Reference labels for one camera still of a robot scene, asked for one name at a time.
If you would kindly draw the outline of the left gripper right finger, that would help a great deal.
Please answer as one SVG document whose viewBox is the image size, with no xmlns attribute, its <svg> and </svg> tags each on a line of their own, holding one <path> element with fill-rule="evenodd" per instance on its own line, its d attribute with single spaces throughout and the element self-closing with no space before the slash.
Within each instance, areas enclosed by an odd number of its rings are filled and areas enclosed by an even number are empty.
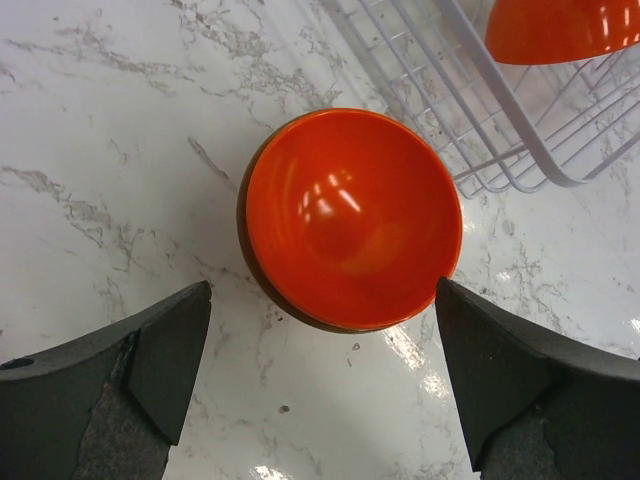
<svg viewBox="0 0 640 480">
<path fill-rule="evenodd" d="M 636 479 L 639 363 L 441 278 L 436 316 L 473 471 L 483 479 Z"/>
</svg>

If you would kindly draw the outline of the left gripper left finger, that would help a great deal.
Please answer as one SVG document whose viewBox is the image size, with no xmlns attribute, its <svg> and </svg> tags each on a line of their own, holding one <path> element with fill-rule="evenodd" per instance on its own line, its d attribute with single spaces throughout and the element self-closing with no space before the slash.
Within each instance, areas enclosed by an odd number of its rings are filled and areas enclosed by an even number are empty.
<svg viewBox="0 0 640 480">
<path fill-rule="evenodd" d="M 211 286 L 1 366 L 4 479 L 160 479 L 178 444 Z"/>
</svg>

